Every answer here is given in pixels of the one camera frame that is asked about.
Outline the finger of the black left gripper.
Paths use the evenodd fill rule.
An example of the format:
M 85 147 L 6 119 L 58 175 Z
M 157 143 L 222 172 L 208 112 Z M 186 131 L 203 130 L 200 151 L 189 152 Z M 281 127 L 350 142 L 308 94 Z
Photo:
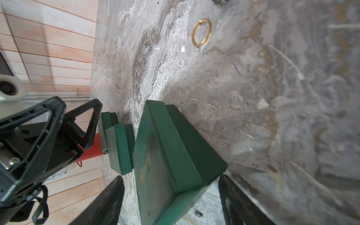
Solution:
M 78 108 L 65 113 L 63 117 L 62 129 L 85 150 L 89 149 L 94 144 L 97 123 L 101 114 L 102 103 L 97 99 L 93 99 Z M 83 131 L 75 120 L 78 116 L 86 111 L 93 109 L 91 119 L 86 131 Z
M 15 202 L 52 172 L 51 156 L 65 109 L 59 97 L 52 97 L 1 120 L 2 155 L 19 160 L 9 169 L 1 166 L 1 202 Z

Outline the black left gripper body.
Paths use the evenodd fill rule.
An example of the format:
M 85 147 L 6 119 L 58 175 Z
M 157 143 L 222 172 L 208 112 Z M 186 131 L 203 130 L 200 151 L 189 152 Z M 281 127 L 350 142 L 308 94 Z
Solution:
M 53 173 L 74 162 L 84 152 L 84 131 L 74 121 L 55 126 L 50 122 L 1 128 L 1 155 L 19 159 L 1 165 L 1 207 L 12 208 L 29 200 Z

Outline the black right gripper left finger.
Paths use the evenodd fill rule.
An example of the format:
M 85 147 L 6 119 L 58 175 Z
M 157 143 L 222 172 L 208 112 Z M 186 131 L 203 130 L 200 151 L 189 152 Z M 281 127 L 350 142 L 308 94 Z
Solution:
M 119 175 L 71 224 L 116 225 L 119 220 L 124 193 L 123 178 Z

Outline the small green box base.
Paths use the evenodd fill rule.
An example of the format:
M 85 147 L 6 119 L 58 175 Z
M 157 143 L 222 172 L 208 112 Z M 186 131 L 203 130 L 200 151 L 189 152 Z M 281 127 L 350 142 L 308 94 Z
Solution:
M 173 124 L 179 133 L 185 153 L 190 162 L 184 165 L 189 168 L 188 176 L 196 175 L 197 184 L 189 190 L 181 191 L 174 198 L 159 225 L 172 225 L 182 218 L 201 198 L 213 181 L 227 169 L 227 163 L 207 143 L 207 141 L 190 124 L 185 116 L 174 105 L 166 105 Z

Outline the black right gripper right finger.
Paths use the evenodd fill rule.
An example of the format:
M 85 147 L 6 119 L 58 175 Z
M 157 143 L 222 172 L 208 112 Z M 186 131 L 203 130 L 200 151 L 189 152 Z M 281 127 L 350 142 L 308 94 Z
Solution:
M 226 225 L 273 225 L 270 220 L 227 175 L 218 181 Z

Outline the small green box lid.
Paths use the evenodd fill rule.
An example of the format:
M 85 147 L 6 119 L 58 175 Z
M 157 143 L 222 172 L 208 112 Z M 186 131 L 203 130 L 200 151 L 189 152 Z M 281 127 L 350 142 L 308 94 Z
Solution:
M 195 204 L 203 185 L 161 101 L 144 105 L 133 160 L 141 223 L 176 223 Z

